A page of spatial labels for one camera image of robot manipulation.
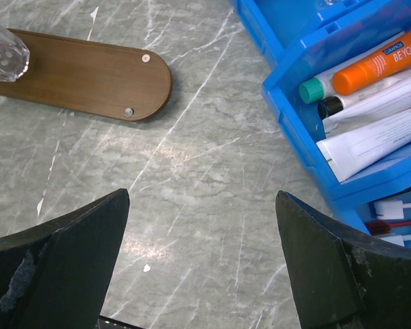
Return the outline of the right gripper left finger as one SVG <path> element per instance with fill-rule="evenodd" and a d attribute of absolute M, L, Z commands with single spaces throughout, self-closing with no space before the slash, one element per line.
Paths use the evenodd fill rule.
<path fill-rule="evenodd" d="M 113 328 L 100 313 L 128 212 L 121 188 L 0 237 L 0 328 Z"/>

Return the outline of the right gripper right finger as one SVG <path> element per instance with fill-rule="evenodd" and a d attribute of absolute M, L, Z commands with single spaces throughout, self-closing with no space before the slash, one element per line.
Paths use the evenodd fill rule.
<path fill-rule="evenodd" d="M 278 192 L 275 209 L 302 328 L 411 328 L 411 249 L 286 191 Z"/>

